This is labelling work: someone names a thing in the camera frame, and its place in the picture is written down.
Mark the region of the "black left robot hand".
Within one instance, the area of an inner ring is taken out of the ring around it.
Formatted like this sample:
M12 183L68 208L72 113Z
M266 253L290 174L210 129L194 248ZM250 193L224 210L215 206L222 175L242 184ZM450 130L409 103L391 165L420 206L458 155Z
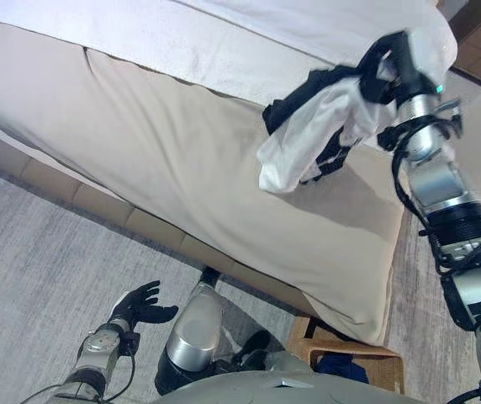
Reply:
M154 280L130 291L114 307L108 321L125 321L129 329L133 330L139 322L162 324L172 320L178 313L179 308L177 306L158 305L160 284L159 280Z

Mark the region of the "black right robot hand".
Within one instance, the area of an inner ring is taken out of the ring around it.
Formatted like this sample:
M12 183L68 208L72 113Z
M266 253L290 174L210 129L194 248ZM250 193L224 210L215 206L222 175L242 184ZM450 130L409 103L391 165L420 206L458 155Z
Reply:
M359 89L370 103L399 107L418 95L436 95L434 82L413 62L410 35L398 31L375 41L357 65Z

